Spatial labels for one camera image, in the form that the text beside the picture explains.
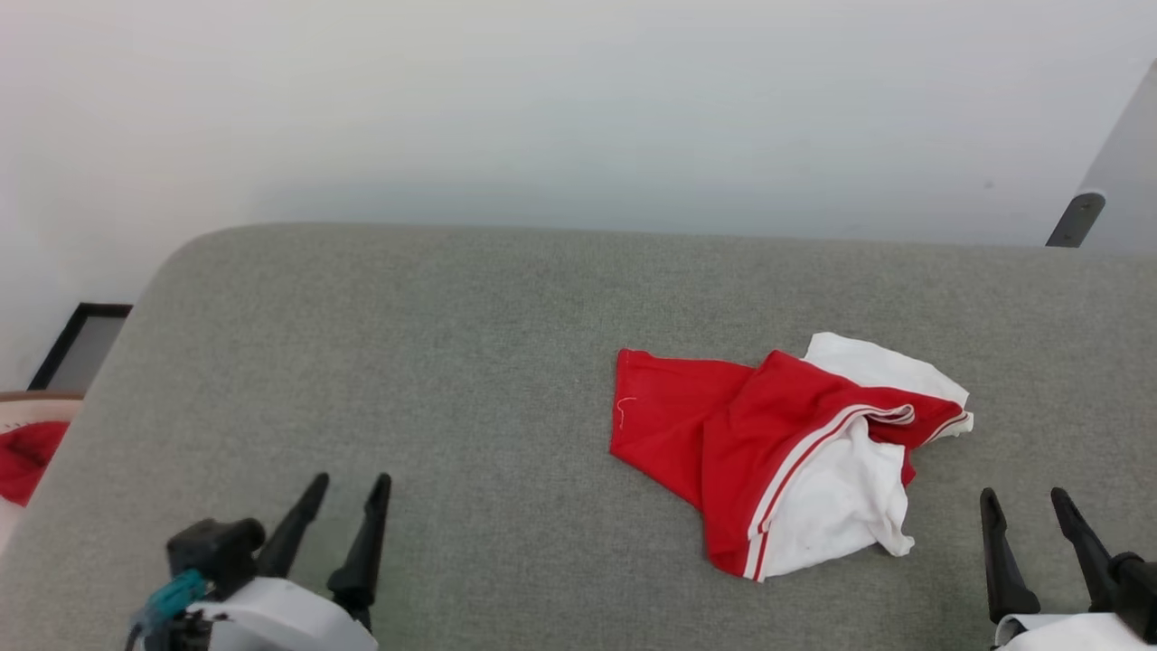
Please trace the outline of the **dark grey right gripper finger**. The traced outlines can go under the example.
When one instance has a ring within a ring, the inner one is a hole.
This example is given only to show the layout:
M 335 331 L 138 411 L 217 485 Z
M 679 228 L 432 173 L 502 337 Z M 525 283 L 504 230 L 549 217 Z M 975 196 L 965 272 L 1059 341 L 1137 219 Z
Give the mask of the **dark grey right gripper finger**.
M 1115 611 L 1117 589 L 1119 589 L 1115 556 L 1111 555 L 1101 543 L 1095 528 L 1081 515 L 1068 491 L 1062 487 L 1053 487 L 1051 500 L 1057 517 L 1059 528 L 1061 528 L 1064 539 L 1071 543 L 1084 585 L 1086 585 L 1088 600 L 1090 600 L 1088 611 L 1112 613 Z
M 992 487 L 985 487 L 980 494 L 980 515 L 989 621 L 998 626 L 1002 619 L 1011 615 L 1040 614 L 1039 598 L 1020 577 L 1007 539 L 1007 516 Z

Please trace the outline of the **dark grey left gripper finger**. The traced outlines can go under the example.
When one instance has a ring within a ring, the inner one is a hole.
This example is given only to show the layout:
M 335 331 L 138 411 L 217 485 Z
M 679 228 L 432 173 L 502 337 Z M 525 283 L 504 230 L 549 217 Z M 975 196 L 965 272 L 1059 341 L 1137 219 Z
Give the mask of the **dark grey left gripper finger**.
M 326 583 L 336 605 L 347 611 L 369 632 L 373 631 L 373 602 L 379 589 L 381 548 L 384 543 L 391 486 L 392 479 L 386 473 L 381 473 L 373 482 L 373 490 L 364 498 L 363 519 L 351 552 L 342 565 L 330 574 Z
M 305 528 L 315 521 L 329 483 L 330 475 L 324 471 L 315 475 L 314 481 L 305 487 L 305 491 L 273 528 L 273 533 L 266 537 L 266 541 L 256 558 L 258 576 L 288 577 L 300 545 L 305 539 Z

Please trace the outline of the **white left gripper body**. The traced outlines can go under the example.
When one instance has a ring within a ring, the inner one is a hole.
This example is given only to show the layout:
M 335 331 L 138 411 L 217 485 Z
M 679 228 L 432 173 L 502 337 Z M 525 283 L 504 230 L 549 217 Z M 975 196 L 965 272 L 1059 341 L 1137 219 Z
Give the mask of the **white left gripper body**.
M 338 602 L 293 580 L 256 578 L 223 602 L 194 602 L 211 650 L 377 650 L 371 631 Z

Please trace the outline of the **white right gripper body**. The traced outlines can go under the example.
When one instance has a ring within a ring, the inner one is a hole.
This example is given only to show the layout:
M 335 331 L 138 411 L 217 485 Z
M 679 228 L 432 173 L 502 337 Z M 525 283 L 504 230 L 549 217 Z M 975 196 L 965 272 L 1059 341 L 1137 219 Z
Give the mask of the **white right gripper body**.
M 995 650 L 1149 650 L 1112 613 L 1014 614 L 1002 617 L 994 634 Z

